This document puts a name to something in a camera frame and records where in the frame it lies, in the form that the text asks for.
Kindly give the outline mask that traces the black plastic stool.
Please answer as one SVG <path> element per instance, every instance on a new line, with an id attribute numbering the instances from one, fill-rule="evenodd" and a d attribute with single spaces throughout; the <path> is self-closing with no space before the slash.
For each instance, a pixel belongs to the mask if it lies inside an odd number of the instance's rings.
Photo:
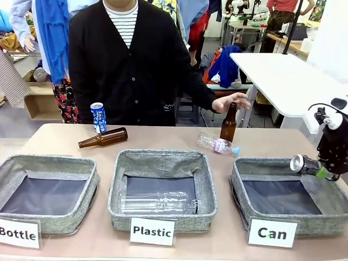
<path id="1" fill-rule="evenodd" d="M 180 119 L 190 120 L 193 124 L 197 125 L 200 121 L 201 108 L 197 106 L 192 98 L 183 95 L 183 97 L 177 97 L 175 101 L 175 121 L 179 122 Z"/>

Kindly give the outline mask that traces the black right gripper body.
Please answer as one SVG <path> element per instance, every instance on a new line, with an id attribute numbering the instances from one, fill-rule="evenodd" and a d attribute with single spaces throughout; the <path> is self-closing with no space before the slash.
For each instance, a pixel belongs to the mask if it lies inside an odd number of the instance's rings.
<path id="1" fill-rule="evenodd" d="M 348 173 L 348 117 L 343 116 L 341 125 L 332 130 L 326 125 L 318 144 L 318 156 L 327 159 L 325 168 L 335 174 Z"/>

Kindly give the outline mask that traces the black stand pole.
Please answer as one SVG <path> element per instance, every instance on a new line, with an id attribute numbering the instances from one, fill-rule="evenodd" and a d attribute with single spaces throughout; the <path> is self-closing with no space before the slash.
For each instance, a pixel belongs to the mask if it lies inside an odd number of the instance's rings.
<path id="1" fill-rule="evenodd" d="M 284 55 L 288 54 L 288 49 L 289 49 L 289 46 L 290 46 L 290 43 L 291 43 L 294 31 L 295 31 L 295 28 L 296 28 L 296 24 L 297 24 L 298 18 L 299 18 L 300 13 L 301 13 L 302 3 L 303 3 L 303 0 L 299 0 L 299 6 L 297 8 L 294 20 L 292 22 L 292 26 L 291 26 L 291 30 L 290 30 L 290 33 L 289 33 L 289 36 L 288 36 L 288 40 L 287 40 L 287 42 L 285 44 L 285 48 L 284 48 L 284 50 L 282 52 L 282 54 L 284 54 Z"/>

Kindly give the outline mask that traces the grey fabric basket can label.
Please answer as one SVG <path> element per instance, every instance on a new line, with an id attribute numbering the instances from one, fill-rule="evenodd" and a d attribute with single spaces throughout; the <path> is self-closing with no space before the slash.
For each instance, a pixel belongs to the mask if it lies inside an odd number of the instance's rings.
<path id="1" fill-rule="evenodd" d="M 237 158 L 229 182 L 246 231 L 254 218 L 295 221 L 301 237 L 342 234 L 348 225 L 338 182 L 295 173 L 289 158 Z"/>

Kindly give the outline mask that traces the white sign reading Can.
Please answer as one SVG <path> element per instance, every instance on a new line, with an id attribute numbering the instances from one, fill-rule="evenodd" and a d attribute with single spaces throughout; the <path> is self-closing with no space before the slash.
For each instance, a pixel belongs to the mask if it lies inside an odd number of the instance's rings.
<path id="1" fill-rule="evenodd" d="M 248 244 L 292 248 L 297 237 L 297 222 L 252 219 Z"/>

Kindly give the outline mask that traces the black drink can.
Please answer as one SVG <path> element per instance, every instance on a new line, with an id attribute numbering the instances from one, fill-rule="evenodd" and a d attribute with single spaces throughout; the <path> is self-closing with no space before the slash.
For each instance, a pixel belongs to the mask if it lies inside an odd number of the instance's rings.
<path id="1" fill-rule="evenodd" d="M 315 176 L 321 169 L 321 163 L 317 160 L 310 159 L 306 155 L 297 154 L 290 160 L 290 169 L 301 175 Z"/>

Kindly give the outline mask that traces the blue hanging garment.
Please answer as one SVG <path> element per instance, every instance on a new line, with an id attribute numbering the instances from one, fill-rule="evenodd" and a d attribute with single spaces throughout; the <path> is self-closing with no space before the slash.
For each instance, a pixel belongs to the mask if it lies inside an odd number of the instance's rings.
<path id="1" fill-rule="evenodd" d="M 41 42 L 54 85 L 66 78 L 69 67 L 69 23 L 67 0 L 36 0 Z"/>

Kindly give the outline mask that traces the clear plastic bottle without label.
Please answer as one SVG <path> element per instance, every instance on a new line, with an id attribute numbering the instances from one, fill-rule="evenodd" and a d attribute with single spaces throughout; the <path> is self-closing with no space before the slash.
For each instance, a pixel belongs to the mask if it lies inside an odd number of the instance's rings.
<path id="1" fill-rule="evenodd" d="M 118 210 L 129 215 L 197 214 L 201 201 L 185 192 L 126 193 L 118 196 Z"/>

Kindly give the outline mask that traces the person's left forearm black sleeve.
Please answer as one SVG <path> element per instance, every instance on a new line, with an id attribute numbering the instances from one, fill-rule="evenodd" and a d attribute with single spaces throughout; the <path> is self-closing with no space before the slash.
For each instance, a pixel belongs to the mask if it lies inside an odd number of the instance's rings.
<path id="1" fill-rule="evenodd" d="M 196 105 L 214 113 L 218 112 L 213 108 L 213 102 L 216 100 L 215 94 L 206 86 L 201 75 L 192 66 L 184 70 L 182 89 Z"/>

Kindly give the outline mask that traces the brown glass bottle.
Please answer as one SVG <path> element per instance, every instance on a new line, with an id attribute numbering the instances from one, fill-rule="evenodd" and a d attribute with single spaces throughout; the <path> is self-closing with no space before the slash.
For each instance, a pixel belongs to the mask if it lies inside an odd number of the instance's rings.
<path id="1" fill-rule="evenodd" d="M 237 113 L 237 103 L 232 102 L 229 106 L 229 110 L 225 119 L 222 122 L 220 138 L 230 141 L 233 141 L 235 129 L 237 126 L 236 123 L 236 113 Z"/>
<path id="2" fill-rule="evenodd" d="M 125 127 L 108 130 L 104 133 L 99 133 L 92 138 L 88 138 L 78 143 L 79 148 L 92 146 L 109 146 L 124 142 L 128 139 L 128 133 Z"/>

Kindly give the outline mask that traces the bystander in red top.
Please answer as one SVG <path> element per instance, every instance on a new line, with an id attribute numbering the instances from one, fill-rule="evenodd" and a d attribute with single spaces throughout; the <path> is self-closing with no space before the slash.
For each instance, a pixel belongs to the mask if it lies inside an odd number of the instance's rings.
<path id="1" fill-rule="evenodd" d="M 261 53 L 272 53 L 276 41 L 268 37 L 272 32 L 279 32 L 283 24 L 292 22 L 295 17 L 294 10 L 298 0 L 268 0 L 266 7 L 269 9 L 270 17 L 268 19 L 265 37 L 260 48 Z"/>

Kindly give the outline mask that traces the cardboard box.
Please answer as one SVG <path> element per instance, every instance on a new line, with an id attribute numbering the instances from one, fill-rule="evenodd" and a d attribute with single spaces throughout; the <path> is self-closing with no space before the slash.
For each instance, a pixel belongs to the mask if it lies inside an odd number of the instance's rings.
<path id="1" fill-rule="evenodd" d="M 50 80 L 35 82 L 33 70 L 28 71 L 24 81 L 29 85 L 29 94 L 24 98 L 24 103 L 32 120 L 37 121 L 62 121 L 56 99 L 53 94 Z"/>

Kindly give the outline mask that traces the white sign reading Bottle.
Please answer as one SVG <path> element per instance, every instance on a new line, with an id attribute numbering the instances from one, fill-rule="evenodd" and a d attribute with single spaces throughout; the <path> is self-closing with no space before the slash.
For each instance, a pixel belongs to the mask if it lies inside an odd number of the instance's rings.
<path id="1" fill-rule="evenodd" d="M 0 218 L 0 244 L 39 249 L 40 221 Z"/>

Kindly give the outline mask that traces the blue and white drink can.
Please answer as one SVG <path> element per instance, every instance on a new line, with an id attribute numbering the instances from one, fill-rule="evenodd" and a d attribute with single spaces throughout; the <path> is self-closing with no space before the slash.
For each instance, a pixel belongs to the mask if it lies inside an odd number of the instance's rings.
<path id="1" fill-rule="evenodd" d="M 94 130 L 96 133 L 104 133 L 107 131 L 106 115 L 104 105 L 101 102 L 95 102 L 90 106 L 92 115 Z"/>

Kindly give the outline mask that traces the clear plastic bottle pink label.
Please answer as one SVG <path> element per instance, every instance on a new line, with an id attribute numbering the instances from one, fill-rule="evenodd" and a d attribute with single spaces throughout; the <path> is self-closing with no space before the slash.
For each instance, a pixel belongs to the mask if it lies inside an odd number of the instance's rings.
<path id="1" fill-rule="evenodd" d="M 207 133 L 199 134 L 197 144 L 218 154 L 228 154 L 237 157 L 240 153 L 240 147 L 234 146 L 230 141 Z"/>

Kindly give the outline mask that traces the white table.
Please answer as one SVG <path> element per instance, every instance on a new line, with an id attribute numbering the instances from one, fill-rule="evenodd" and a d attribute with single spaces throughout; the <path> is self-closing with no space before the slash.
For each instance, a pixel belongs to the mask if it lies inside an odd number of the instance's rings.
<path id="1" fill-rule="evenodd" d="M 285 129 L 300 129 L 310 105 L 334 97 L 348 97 L 348 85 L 291 54 L 232 53 L 231 59 L 253 83 L 247 95 L 251 102 L 258 92 L 283 115 Z"/>

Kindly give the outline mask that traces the grey fabric basket plastic label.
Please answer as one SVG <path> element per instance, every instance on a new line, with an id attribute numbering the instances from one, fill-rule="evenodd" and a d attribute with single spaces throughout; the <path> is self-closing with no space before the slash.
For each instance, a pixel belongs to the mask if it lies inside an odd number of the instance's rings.
<path id="1" fill-rule="evenodd" d="M 119 213 L 119 194 L 174 191 L 200 200 L 197 214 Z M 209 231 L 217 208 L 212 172 L 205 154 L 179 150 L 123 150 L 118 154 L 108 197 L 108 211 L 115 230 L 129 232 L 131 219 L 143 218 L 174 221 L 175 231 L 180 233 L 204 233 Z"/>

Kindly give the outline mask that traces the mannequin in light blue shirt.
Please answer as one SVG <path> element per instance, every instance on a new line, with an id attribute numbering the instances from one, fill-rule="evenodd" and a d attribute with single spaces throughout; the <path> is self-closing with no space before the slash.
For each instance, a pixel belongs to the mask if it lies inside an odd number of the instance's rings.
<path id="1" fill-rule="evenodd" d="M 35 0 L 13 0 L 9 11 L 9 21 L 24 51 L 40 53 L 38 41 L 31 33 L 26 19 L 26 14 L 30 10 L 33 21 L 36 22 Z"/>

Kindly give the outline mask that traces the checkered cloth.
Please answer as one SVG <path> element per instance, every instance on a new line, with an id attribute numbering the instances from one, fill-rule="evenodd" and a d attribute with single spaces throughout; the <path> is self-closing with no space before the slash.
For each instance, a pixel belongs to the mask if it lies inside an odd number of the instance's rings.
<path id="1" fill-rule="evenodd" d="M 13 66 L 10 56 L 0 50 L 0 91 L 12 107 L 24 108 L 29 85 Z"/>

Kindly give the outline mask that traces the person's left hand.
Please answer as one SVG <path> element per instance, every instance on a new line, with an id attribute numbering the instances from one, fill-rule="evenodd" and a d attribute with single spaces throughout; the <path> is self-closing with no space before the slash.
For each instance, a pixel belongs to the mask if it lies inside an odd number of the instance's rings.
<path id="1" fill-rule="evenodd" d="M 244 93 L 237 92 L 228 96 L 215 99 L 212 102 L 212 109 L 216 113 L 226 113 L 228 112 L 231 103 L 236 103 L 237 108 L 251 108 L 251 104 L 248 101 L 248 96 Z"/>

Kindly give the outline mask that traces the person's torso black cardigan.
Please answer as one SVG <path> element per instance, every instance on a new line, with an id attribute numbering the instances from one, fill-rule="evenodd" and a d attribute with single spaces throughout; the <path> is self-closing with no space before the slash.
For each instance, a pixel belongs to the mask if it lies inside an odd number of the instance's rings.
<path id="1" fill-rule="evenodd" d="M 102 1 L 70 22 L 69 74 L 83 124 L 91 124 L 91 105 L 104 105 L 110 125 L 174 126 L 174 102 L 187 49 L 171 16 L 138 0 L 126 45 Z"/>

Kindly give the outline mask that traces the floral red black garment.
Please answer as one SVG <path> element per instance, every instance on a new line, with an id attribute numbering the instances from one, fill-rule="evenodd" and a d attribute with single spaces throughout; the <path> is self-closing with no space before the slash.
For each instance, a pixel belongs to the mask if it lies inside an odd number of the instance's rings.
<path id="1" fill-rule="evenodd" d="M 68 79 L 62 79 L 60 84 L 52 85 L 52 90 L 63 118 L 63 123 L 82 123 L 71 82 Z"/>

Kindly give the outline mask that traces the blue jacket on chair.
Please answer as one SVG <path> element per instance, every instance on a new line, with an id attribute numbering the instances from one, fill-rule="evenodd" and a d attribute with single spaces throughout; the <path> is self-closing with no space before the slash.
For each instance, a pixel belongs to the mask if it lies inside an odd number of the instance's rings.
<path id="1" fill-rule="evenodd" d="M 228 45 L 215 52 L 203 56 L 200 68 L 204 69 L 203 82 L 205 84 L 220 84 L 222 88 L 233 86 L 240 82 L 239 66 L 230 57 L 231 53 L 241 53 L 237 45 Z"/>

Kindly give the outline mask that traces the white sign reading Plastic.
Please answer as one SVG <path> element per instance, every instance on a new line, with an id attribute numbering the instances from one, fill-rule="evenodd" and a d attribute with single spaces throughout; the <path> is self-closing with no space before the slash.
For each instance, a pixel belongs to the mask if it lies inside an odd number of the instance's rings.
<path id="1" fill-rule="evenodd" d="M 130 241 L 132 243 L 172 246 L 175 222 L 166 220 L 131 219 Z"/>

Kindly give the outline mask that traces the grey fabric basket bottle label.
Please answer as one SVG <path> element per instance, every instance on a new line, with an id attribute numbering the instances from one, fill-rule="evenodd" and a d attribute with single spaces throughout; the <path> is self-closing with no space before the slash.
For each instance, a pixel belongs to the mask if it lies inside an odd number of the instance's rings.
<path id="1" fill-rule="evenodd" d="M 44 235 L 74 234 L 99 182 L 91 159 L 13 155 L 0 164 L 0 219 L 38 223 Z"/>

